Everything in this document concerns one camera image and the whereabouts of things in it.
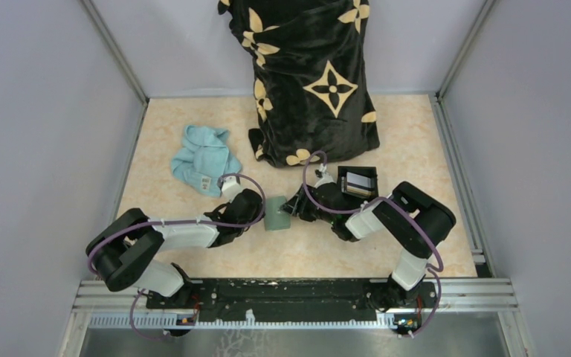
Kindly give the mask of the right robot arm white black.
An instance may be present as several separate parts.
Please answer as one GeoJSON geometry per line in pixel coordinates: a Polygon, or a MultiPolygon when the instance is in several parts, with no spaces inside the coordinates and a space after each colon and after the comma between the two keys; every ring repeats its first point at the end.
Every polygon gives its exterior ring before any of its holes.
{"type": "Polygon", "coordinates": [[[388,232],[402,246],[390,274],[389,296],[397,306],[409,306],[417,298],[431,256],[442,267],[435,248],[457,223],[451,210],[407,181],[371,202],[344,194],[335,182],[303,184],[280,210],[303,221],[327,222],[347,242],[388,232]]]}

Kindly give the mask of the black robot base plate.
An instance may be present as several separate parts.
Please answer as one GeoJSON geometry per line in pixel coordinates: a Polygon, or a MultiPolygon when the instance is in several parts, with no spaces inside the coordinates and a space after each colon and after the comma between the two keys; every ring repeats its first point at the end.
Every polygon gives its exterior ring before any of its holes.
{"type": "Polygon", "coordinates": [[[422,281],[397,295],[390,280],[369,278],[252,280],[205,278],[172,297],[149,292],[148,309],[189,309],[199,321],[240,321],[247,311],[260,322],[372,321],[390,309],[432,308],[438,294],[422,281]]]}

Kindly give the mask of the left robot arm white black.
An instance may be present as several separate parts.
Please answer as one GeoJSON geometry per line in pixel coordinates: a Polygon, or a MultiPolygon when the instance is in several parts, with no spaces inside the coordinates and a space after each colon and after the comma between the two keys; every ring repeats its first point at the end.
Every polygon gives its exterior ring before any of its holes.
{"type": "Polygon", "coordinates": [[[155,257],[162,251],[218,248],[232,243],[263,218],[264,197],[244,189],[230,202],[196,219],[155,220],[131,208],[86,247],[88,263],[111,292],[129,287],[163,296],[176,308],[187,306],[193,287],[177,265],[155,257]]]}

